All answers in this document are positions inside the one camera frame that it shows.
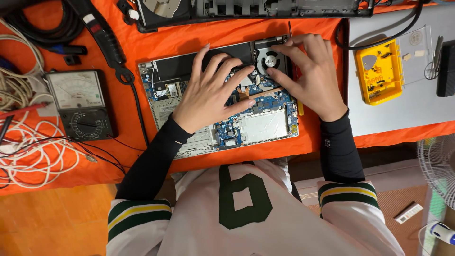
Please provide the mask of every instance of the black arm sleeve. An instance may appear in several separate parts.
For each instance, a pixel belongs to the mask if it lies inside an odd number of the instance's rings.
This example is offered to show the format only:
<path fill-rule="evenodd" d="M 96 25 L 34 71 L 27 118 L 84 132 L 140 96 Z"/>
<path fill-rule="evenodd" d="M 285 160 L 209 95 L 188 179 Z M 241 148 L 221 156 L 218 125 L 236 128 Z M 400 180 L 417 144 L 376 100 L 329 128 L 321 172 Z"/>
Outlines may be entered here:
<path fill-rule="evenodd" d="M 365 180 L 348 115 L 349 109 L 337 121 L 321 121 L 321 168 L 326 181 L 346 184 Z"/>
<path fill-rule="evenodd" d="M 191 136 L 172 119 L 171 114 L 123 178 L 115 198 L 153 200 L 163 185 L 172 160 Z"/>

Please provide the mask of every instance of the white jersey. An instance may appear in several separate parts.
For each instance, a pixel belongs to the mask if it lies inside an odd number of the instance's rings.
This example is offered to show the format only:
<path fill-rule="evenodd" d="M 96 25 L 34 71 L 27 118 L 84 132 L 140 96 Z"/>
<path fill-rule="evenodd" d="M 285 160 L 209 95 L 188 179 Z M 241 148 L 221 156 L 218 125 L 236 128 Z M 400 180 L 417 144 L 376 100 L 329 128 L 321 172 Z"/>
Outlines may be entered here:
<path fill-rule="evenodd" d="M 404 255 L 368 181 L 318 184 L 321 217 L 267 160 L 189 172 L 166 200 L 113 200 L 107 255 Z"/>

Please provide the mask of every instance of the screwdriver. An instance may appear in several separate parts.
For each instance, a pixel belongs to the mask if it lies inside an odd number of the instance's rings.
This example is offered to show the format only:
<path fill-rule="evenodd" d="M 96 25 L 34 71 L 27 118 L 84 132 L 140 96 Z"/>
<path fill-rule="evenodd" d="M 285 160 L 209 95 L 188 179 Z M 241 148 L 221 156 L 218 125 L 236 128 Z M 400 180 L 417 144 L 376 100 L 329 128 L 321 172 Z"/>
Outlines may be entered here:
<path fill-rule="evenodd" d="M 289 35 L 292 37 L 292 30 L 291 30 L 291 21 L 288 21 L 289 26 Z M 295 77 L 297 77 L 297 66 L 294 64 L 294 72 Z M 303 112 L 303 104 L 297 100 L 297 113 L 299 116 L 303 116 L 305 113 Z"/>

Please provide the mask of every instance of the green and yellow striped sleeve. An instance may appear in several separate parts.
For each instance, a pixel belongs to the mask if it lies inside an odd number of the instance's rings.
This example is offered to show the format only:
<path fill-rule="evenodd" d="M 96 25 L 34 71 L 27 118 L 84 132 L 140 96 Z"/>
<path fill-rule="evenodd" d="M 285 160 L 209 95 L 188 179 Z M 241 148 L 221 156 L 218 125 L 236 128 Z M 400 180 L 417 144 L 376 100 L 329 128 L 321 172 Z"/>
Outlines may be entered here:
<path fill-rule="evenodd" d="M 108 242 L 130 228 L 155 220 L 170 220 L 171 215 L 167 200 L 113 200 L 107 218 Z"/>
<path fill-rule="evenodd" d="M 370 181 L 352 184 L 319 181 L 318 187 L 320 209 L 330 202 L 363 202 L 379 209 L 376 190 Z"/>

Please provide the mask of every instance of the green number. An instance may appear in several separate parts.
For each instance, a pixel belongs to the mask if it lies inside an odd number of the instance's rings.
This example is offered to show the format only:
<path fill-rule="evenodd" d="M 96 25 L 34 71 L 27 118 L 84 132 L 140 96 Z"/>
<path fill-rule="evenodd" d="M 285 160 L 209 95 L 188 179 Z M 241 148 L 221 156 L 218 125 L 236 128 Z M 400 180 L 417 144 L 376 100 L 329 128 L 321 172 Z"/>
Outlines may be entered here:
<path fill-rule="evenodd" d="M 246 174 L 240 179 L 231 181 L 229 165 L 220 166 L 220 218 L 219 223 L 228 229 L 235 229 L 253 222 L 263 222 L 272 211 L 272 203 L 265 189 L 262 178 Z M 234 209 L 234 192 L 248 188 L 253 206 L 240 210 Z"/>

